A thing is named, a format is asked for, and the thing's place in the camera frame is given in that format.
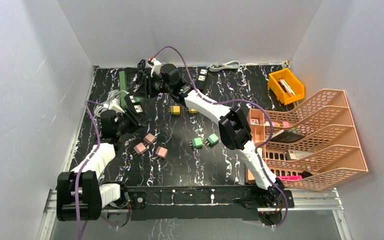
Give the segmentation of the yellow plug adapter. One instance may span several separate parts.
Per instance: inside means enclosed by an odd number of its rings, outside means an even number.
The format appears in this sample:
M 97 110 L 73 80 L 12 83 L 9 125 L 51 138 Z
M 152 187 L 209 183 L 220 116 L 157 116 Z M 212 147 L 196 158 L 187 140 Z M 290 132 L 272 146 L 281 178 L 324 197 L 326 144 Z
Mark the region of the yellow plug adapter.
M 172 116 L 178 116 L 181 114 L 181 107 L 179 105 L 173 105 L 168 109 Z
M 188 108 L 187 111 L 188 111 L 188 113 L 189 113 L 190 115 L 192 115 L 192 114 L 196 114 L 196 113 L 198 112 L 197 110 L 195 110 L 195 109 L 193 109 L 193 108 Z

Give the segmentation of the pink plug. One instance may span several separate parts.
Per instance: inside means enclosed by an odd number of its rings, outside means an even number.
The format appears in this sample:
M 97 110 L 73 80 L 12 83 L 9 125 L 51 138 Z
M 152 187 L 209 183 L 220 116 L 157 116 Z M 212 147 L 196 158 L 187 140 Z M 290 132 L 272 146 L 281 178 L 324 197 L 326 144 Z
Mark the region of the pink plug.
M 152 133 L 148 133 L 144 138 L 143 141 L 146 145 L 152 145 L 156 141 L 156 136 L 154 136 Z

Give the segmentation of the green power strip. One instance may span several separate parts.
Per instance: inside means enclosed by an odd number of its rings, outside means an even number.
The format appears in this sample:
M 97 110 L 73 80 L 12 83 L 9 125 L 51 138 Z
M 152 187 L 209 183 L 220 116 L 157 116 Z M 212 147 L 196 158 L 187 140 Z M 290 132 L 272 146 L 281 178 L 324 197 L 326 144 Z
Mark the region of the green power strip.
M 124 70 L 121 70 L 119 72 L 119 100 L 120 100 L 120 106 L 124 109 L 127 106 L 127 103 L 125 101 L 125 96 L 129 93 L 127 91 L 127 79 L 126 79 L 126 72 Z

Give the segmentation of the pink usb plug adapter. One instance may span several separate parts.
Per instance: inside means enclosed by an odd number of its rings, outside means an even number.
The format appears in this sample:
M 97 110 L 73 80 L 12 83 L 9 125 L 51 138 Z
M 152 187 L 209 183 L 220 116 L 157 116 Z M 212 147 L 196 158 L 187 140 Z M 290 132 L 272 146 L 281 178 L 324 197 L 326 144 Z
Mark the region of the pink usb plug adapter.
M 157 149 L 156 149 L 156 152 L 155 152 L 156 156 L 158 158 L 161 158 L 161 159 L 165 159 L 167 154 L 168 154 L 168 150 L 165 148 L 165 147 L 162 147 L 162 146 L 159 146 Z

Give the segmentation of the green plug adapter dark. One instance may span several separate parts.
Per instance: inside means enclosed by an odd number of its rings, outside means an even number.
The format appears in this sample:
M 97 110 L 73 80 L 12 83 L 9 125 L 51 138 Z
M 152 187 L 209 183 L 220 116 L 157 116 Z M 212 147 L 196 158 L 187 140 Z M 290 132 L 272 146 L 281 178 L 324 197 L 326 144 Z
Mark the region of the green plug adapter dark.
M 189 143 L 189 146 L 193 149 L 199 149 L 203 147 L 203 140 L 200 137 L 193 138 Z

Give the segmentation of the light green plug adapter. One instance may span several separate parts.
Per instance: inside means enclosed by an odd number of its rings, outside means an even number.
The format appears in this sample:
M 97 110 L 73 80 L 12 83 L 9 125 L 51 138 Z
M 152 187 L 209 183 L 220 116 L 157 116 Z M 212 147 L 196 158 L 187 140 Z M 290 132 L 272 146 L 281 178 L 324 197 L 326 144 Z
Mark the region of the light green plug adapter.
M 216 145 L 219 142 L 219 140 L 220 140 L 220 138 L 215 133 L 212 133 L 206 138 L 205 143 L 207 146 L 212 147 L 212 146 Z

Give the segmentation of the green plug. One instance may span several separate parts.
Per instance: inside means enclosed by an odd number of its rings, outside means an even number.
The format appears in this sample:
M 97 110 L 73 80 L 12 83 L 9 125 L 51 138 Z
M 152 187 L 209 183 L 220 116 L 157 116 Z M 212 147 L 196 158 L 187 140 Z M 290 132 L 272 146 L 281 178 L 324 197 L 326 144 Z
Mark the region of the green plug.
M 140 103 L 140 102 L 142 102 L 145 98 L 144 98 L 144 97 L 140 97 L 140 96 L 134 96 L 133 99 L 134 99 L 134 101 L 135 101 L 136 103 Z

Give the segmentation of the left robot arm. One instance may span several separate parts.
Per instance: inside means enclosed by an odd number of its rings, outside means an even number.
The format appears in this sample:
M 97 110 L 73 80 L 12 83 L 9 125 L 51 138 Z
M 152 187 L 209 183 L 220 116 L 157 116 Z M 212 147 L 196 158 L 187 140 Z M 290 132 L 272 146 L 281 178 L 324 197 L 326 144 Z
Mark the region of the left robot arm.
M 119 181 L 100 183 L 107 165 L 116 157 L 121 136 L 134 133 L 147 123 L 141 105 L 123 112 L 105 110 L 96 127 L 97 139 L 85 159 L 71 171 L 57 178 L 56 215 L 61 222 L 98 220 L 109 204 L 117 208 L 131 207 L 132 200 L 125 184 Z

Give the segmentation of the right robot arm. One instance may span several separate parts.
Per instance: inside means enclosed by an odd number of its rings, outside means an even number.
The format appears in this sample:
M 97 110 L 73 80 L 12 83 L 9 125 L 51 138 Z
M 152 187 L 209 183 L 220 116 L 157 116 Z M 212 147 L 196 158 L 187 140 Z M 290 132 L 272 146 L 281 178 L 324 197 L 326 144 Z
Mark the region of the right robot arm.
M 268 207 L 275 207 L 281 201 L 280 192 L 285 187 L 259 155 L 242 108 L 228 107 L 224 102 L 216 102 L 204 95 L 193 81 L 185 82 L 171 63 L 157 64 L 149 60 L 146 63 L 150 70 L 139 68 L 143 76 L 137 80 L 144 88 L 144 97 L 168 94 L 176 103 L 195 109 L 216 123 L 221 142 L 245 163 L 257 186 L 264 190 L 261 194 L 262 202 Z

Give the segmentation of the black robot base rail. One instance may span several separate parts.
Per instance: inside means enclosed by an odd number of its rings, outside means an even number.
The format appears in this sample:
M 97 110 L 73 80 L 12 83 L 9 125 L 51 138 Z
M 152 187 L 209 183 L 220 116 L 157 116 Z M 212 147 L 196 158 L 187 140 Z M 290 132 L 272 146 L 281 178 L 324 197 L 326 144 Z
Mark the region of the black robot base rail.
M 256 185 L 124 186 L 122 203 L 106 206 L 107 217 L 132 213 L 131 221 L 156 219 L 242 219 L 276 225 L 295 207 L 292 192 L 275 201 Z

